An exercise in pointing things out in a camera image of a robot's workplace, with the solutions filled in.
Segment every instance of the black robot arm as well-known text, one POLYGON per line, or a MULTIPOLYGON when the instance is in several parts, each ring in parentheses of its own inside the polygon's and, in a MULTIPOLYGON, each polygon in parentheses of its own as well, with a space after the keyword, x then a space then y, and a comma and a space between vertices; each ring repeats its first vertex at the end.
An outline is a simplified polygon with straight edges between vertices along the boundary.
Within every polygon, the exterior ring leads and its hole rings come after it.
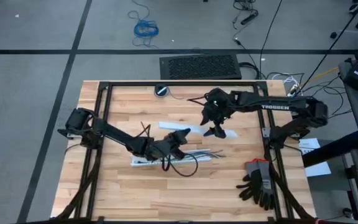
POLYGON ((309 133, 308 128, 318 128, 327 124, 327 106, 311 96, 297 96, 293 98, 281 96, 259 96, 248 91, 231 91, 226 93, 215 88, 205 94, 206 103, 202 110, 201 125, 212 121, 215 127, 210 128, 204 136, 215 135, 225 138, 221 124, 231 117, 234 112, 252 112, 257 110, 283 110, 292 111, 294 119, 282 127, 270 129, 270 145, 283 147, 288 136, 299 134, 300 137, 309 133))
POLYGON ((190 128, 175 131, 159 141, 140 135, 131 136, 98 118, 93 111, 84 108, 74 109, 65 127, 66 129, 58 129, 58 132, 65 137, 68 137, 68 134, 81 136, 80 144, 84 147, 97 149, 101 147, 101 139, 106 137, 122 144, 133 155, 144 157, 148 161, 164 158, 169 154, 182 159, 185 154, 179 147, 187 143, 186 135, 190 132, 190 128))

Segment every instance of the black metal frame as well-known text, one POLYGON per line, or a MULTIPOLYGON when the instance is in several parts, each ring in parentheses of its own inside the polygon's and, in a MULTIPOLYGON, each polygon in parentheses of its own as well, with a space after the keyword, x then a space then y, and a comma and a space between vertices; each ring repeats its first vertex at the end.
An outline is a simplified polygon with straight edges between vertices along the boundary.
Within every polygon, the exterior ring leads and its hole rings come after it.
MULTIPOLYGON (((186 85, 187 86, 233 86, 233 85, 235 85, 235 86, 250 86, 253 88, 253 91, 258 94, 259 94, 259 90, 262 90, 262 92, 265 96, 269 95, 268 89, 267 89, 267 84, 265 81, 257 81, 257 82, 222 82, 222 81, 100 82, 99 87, 98 87, 98 94, 96 97, 96 104, 95 104, 94 111, 96 114, 99 114, 99 112, 100 112, 101 100, 102 100, 102 95, 103 95, 104 90, 107 90, 107 94, 106 94, 106 103, 104 105, 103 119, 105 121, 107 121, 109 107, 110 107, 110 103, 111 103, 112 89, 114 86, 154 86, 156 84, 161 84, 161 83, 168 85, 168 86, 186 86, 186 85)), ((258 113, 259 124, 260 124, 260 133, 261 133, 262 139, 263 139, 264 153, 271 160, 269 138, 264 137, 264 131, 263 131, 266 128, 264 115, 262 113, 262 110, 258 110, 257 113, 258 113)), ((273 113, 271 110, 267 110, 267 116, 268 116, 270 127, 275 126, 274 117, 273 117, 273 113)), ((103 152, 103 139, 104 138, 101 138, 101 144, 100 144, 101 147, 99 149, 87 149, 86 150, 83 172, 81 175, 80 186, 83 185, 89 178, 92 178, 88 206, 86 208, 86 216, 84 217, 85 219, 89 219, 89 220, 92 218, 94 199, 96 196, 98 174, 99 174, 99 169, 100 169, 101 156, 102 156, 102 152, 103 152), (97 174, 90 177, 88 175, 88 171, 89 171, 91 155, 92 155, 93 150, 96 150, 96 157, 95 157, 95 163, 94 163, 93 169, 97 169, 97 174)), ((286 185, 287 180, 285 177, 285 169, 284 169, 283 159, 282 159, 280 150, 276 149, 275 154, 276 154, 276 158, 277 158, 278 172, 280 174, 280 177, 283 179, 283 181, 286 185)), ((280 208, 277 187, 274 184, 274 182, 272 182, 272 188, 274 191, 274 197, 275 197, 275 203, 276 203, 275 204, 275 216, 276 216, 276 219, 280 219, 280 218, 282 218, 282 212, 281 212, 281 208, 280 208)), ((74 214, 75 220, 82 219, 81 218, 82 204, 83 204, 83 195, 81 196, 80 201, 78 202, 78 204, 75 207, 75 214, 74 214)), ((285 207, 287 210, 288 218, 293 219, 294 218, 293 209, 287 199, 285 199, 285 207)), ((132 223, 132 224, 134 224, 134 223, 142 223, 142 224, 154 223, 154 222, 126 222, 126 221, 123 221, 123 222, 132 223)), ((262 223, 271 223, 271 222, 272 222, 272 219, 269 218, 269 221, 266 221, 266 222, 240 222, 240 223, 254 223, 254 224, 260 223, 260 224, 262 224, 262 223)), ((103 223, 115 223, 115 222, 104 221, 103 223)), ((202 222, 202 223, 225 223, 225 222, 202 222)))

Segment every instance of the wooden table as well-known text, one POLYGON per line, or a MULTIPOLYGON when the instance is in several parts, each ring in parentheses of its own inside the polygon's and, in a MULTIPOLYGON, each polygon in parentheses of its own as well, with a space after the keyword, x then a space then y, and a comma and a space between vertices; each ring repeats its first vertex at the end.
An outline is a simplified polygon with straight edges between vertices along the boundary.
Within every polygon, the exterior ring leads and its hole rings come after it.
MULTIPOLYGON (((248 90, 249 87, 222 86, 230 90, 248 90)), ((93 110, 99 81, 83 83, 78 107, 93 110)), ((281 81, 267 81, 269 95, 283 96, 281 81)), ((171 86, 171 93, 179 98, 194 98, 209 92, 215 86, 171 86)), ((153 86, 115 86, 109 108, 108 123, 131 134, 142 131, 140 122, 151 124, 150 135, 161 139, 169 130, 158 128, 159 121, 199 125, 202 107, 172 96, 157 98, 153 86)), ((282 126, 291 120, 287 111, 273 112, 276 125, 282 126)), ((160 166, 131 167, 131 154, 122 145, 106 139, 104 141, 98 188, 94 204, 93 220, 105 216, 106 220, 203 220, 203 221, 266 221, 274 211, 265 211, 252 200, 242 201, 236 185, 245 176, 244 163, 255 157, 263 157, 260 124, 256 112, 235 113, 227 120, 224 129, 235 130, 235 139, 204 138, 189 134, 188 144, 182 150, 223 150, 224 159, 200 162, 193 177, 181 177, 172 169, 164 172, 160 166)), ((79 143, 69 141, 68 145, 79 143)), ((295 141, 287 144, 296 146, 295 141)), ((51 216, 58 215, 76 193, 81 177, 85 148, 71 148, 63 163, 51 216)), ((293 149, 282 149, 282 157, 289 189, 306 209, 315 216, 308 181, 301 155, 293 149)), ((183 173, 190 173, 194 164, 177 165, 183 173)), ((281 191, 280 204, 286 216, 281 191)))

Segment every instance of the blue cable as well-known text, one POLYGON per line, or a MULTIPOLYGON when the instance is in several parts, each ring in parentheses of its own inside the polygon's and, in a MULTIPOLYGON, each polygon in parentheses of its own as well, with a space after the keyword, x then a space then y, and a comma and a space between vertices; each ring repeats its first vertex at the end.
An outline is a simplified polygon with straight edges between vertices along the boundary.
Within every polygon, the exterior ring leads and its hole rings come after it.
POLYGON ((139 12, 136 10, 132 10, 132 11, 128 12, 129 18, 137 20, 137 24, 135 25, 135 28, 134 28, 134 34, 136 37, 132 40, 132 44, 134 46, 155 47, 158 49, 157 46, 151 44, 153 37, 157 36, 158 32, 159 32, 157 23, 155 21, 145 20, 150 15, 149 7, 147 7, 143 4, 137 3, 137 2, 135 2, 135 0, 132 0, 132 2, 138 6, 142 6, 147 9, 147 15, 143 19, 140 18, 139 12), (137 40, 137 39, 141 40, 140 44, 134 43, 135 40, 137 40))

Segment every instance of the black work glove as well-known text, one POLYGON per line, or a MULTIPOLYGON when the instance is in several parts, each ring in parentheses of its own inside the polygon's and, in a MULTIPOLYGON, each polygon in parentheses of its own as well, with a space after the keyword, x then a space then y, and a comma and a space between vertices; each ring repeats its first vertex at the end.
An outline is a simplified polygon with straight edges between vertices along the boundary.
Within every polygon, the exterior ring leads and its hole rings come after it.
POLYGON ((260 185, 262 195, 260 197, 259 205, 265 210, 274 209, 275 207, 274 191, 272 189, 269 165, 270 163, 268 161, 258 160, 258 166, 262 178, 262 184, 260 185))
POLYGON ((252 196, 254 197, 254 202, 258 204, 261 195, 261 186, 262 186, 262 177, 260 174, 259 166, 257 160, 246 163, 247 175, 242 179, 244 182, 248 182, 244 185, 237 185, 238 189, 244 189, 239 197, 242 200, 248 200, 252 196))

